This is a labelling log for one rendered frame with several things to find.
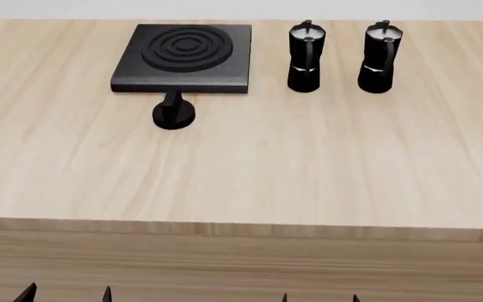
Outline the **black round stove knob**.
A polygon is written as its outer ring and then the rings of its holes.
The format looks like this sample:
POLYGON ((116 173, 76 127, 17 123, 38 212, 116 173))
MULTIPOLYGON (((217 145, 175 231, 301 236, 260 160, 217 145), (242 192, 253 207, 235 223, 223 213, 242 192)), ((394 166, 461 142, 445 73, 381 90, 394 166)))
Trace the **black round stove knob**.
POLYGON ((195 117, 195 107, 182 97, 180 90, 167 92, 152 112, 154 124, 165 130, 186 128, 195 117))

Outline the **black square stove plate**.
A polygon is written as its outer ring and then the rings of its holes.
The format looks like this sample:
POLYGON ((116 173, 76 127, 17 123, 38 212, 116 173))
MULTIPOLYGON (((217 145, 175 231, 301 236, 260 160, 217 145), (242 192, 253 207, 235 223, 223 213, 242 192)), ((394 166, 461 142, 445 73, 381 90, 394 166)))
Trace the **black square stove plate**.
POLYGON ((248 93, 249 24, 138 24, 112 92, 248 93))

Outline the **black moka pot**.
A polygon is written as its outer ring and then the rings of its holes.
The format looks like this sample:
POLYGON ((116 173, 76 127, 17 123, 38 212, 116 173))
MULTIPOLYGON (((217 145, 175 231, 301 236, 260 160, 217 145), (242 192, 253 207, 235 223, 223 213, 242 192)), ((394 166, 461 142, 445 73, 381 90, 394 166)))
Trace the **black moka pot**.
POLYGON ((382 94, 392 89, 394 61, 402 37, 403 31, 386 19, 367 27, 357 79, 363 91, 382 94))
POLYGON ((296 92, 313 92, 320 87, 320 57, 325 30, 309 19, 288 32, 290 63, 288 87, 296 92))

